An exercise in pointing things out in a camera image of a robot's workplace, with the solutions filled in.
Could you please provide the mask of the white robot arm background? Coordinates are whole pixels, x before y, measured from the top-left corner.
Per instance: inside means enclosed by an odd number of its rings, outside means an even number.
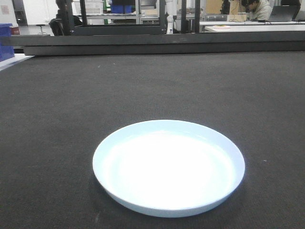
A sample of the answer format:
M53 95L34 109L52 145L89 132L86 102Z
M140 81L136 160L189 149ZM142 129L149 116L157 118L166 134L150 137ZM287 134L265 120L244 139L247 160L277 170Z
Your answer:
M166 34L173 34L174 21L177 16L177 1L176 0L166 0L165 1L167 16L167 32Z

